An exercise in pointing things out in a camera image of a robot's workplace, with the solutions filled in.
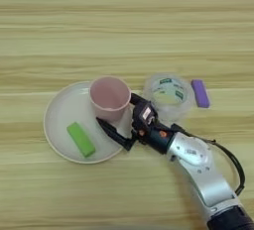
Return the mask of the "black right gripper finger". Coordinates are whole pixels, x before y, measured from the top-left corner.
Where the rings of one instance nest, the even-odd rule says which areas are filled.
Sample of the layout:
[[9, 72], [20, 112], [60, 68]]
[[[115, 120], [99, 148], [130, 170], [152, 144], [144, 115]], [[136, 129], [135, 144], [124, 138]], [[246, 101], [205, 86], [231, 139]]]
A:
[[128, 148], [130, 146], [130, 141], [119, 134], [114, 126], [109, 124], [107, 121], [102, 120], [100, 118], [96, 118], [99, 126], [106, 133], [106, 135], [121, 145], [123, 148]]
[[131, 93], [130, 103], [132, 105], [146, 104], [147, 100], [136, 93]]

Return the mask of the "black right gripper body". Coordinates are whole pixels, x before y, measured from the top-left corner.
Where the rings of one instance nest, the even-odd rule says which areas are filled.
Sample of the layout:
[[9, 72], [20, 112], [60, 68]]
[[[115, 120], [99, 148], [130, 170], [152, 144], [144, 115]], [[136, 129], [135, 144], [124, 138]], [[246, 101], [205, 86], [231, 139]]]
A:
[[170, 142], [175, 136], [175, 132], [160, 122], [152, 122], [148, 126], [133, 126], [131, 138], [126, 139], [124, 148], [130, 151], [136, 142], [148, 145], [160, 154], [165, 154], [170, 146]]

